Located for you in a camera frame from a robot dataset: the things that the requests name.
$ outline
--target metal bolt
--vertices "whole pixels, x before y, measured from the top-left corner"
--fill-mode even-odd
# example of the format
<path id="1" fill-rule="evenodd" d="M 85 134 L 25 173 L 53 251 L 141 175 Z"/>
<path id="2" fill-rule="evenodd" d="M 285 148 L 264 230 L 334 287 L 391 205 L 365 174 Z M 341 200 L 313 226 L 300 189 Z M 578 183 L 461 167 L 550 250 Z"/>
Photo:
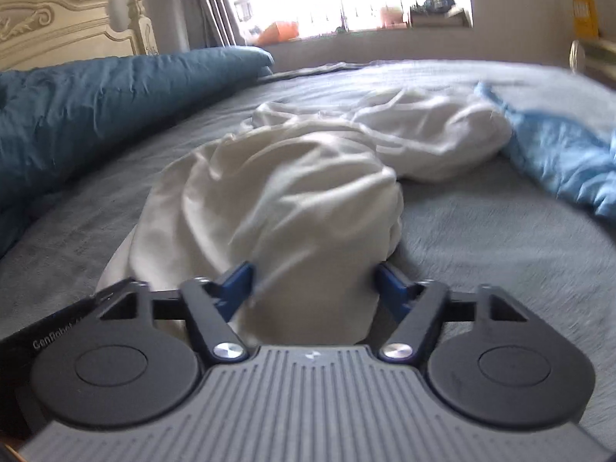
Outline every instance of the metal bolt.
<path id="1" fill-rule="evenodd" d="M 394 342 L 393 344 L 384 345 L 381 352 L 390 360 L 405 360 L 413 355 L 413 348 L 408 344 Z"/>
<path id="2" fill-rule="evenodd" d="M 235 360 L 244 354 L 244 348 L 239 344 L 235 344 L 235 342 L 221 342 L 214 346 L 213 349 L 214 355 L 225 359 L 225 360 Z"/>

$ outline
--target curtain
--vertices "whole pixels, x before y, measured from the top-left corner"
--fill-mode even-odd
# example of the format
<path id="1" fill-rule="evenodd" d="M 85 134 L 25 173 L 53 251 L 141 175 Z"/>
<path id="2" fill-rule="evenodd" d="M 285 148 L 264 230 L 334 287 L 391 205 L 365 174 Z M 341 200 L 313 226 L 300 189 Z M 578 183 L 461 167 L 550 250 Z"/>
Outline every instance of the curtain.
<path id="1" fill-rule="evenodd" d="M 229 0 L 182 0 L 191 49 L 244 45 Z"/>

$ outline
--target cream carved headboard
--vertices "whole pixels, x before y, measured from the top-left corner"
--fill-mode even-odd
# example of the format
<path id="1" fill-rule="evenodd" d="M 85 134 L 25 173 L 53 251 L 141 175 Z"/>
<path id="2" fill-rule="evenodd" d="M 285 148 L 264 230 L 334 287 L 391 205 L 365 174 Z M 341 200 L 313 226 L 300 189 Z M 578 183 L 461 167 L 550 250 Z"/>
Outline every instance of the cream carved headboard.
<path id="1" fill-rule="evenodd" d="M 143 0 L 128 0 L 129 29 L 109 26 L 109 0 L 0 0 L 0 70 L 97 57 L 157 54 Z"/>

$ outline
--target white garment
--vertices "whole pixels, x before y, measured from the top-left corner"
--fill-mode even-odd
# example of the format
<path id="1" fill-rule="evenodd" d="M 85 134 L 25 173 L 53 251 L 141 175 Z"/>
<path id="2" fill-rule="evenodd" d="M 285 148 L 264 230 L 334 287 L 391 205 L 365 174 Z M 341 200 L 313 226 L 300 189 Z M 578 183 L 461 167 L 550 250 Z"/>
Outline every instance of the white garment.
<path id="1" fill-rule="evenodd" d="M 397 176 L 446 179 L 511 136 L 489 102 L 453 91 L 389 90 L 346 110 L 266 103 L 249 125 L 162 172 L 99 289 L 133 276 L 170 290 L 249 260 L 242 338 L 357 342 L 377 303 L 372 270 L 400 239 Z"/>

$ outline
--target gray bed sheet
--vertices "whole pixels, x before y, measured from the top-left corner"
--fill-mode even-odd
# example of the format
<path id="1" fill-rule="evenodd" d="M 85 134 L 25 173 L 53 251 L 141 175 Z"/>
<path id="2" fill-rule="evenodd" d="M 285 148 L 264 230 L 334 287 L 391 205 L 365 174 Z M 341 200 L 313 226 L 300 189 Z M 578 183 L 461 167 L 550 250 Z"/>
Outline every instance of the gray bed sheet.
<path id="1" fill-rule="evenodd" d="M 262 102 L 348 103 L 375 88 L 472 89 L 478 80 L 517 106 L 558 110 L 599 134 L 614 126 L 614 94 L 540 67 L 411 62 L 258 85 L 153 135 L 67 189 L 0 261 L 0 337 L 90 295 L 159 171 L 236 130 Z M 402 186 L 403 235 L 393 262 L 411 277 L 459 290 L 500 285 L 578 345 L 598 377 L 582 424 L 616 449 L 613 230 L 550 197 L 502 157 L 449 182 Z"/>

